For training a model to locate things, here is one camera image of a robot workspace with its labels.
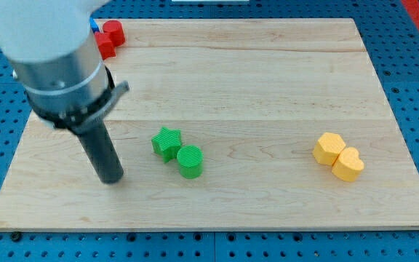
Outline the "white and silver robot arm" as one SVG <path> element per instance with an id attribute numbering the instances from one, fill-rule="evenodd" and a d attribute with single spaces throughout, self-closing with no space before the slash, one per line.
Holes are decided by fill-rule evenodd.
<path id="1" fill-rule="evenodd" d="M 0 0 L 0 49 L 33 111 L 76 135 L 103 124 L 114 87 L 89 19 L 108 0 Z"/>

